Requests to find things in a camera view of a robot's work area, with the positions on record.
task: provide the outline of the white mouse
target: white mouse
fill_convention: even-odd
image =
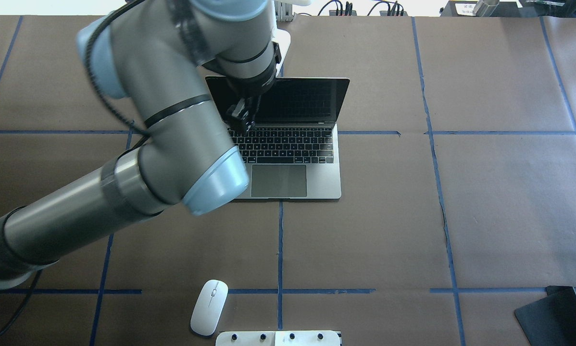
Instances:
[[[215,333],[227,295],[228,286],[222,281],[209,280],[203,285],[189,322],[194,333],[202,337],[211,337]]]

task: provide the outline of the open laptop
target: open laptop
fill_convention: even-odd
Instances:
[[[222,116],[238,97],[226,77],[205,79]],[[281,77],[260,99],[256,127],[228,128],[251,182],[237,199],[341,197],[337,117],[347,78]]]

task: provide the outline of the black folded object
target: black folded object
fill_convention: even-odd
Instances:
[[[576,346],[576,291],[547,287],[547,297],[514,311],[532,346]]]

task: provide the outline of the robotic arm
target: robotic arm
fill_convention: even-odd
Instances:
[[[0,290],[61,256],[182,201],[195,215],[240,195],[249,178],[197,66],[229,77],[247,131],[256,97],[275,80],[269,0],[137,0],[79,33],[79,53],[104,94],[131,97],[150,142],[0,218]]]

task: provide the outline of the laptop trackpad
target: laptop trackpad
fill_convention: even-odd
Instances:
[[[251,197],[307,197],[305,165],[253,165]]]

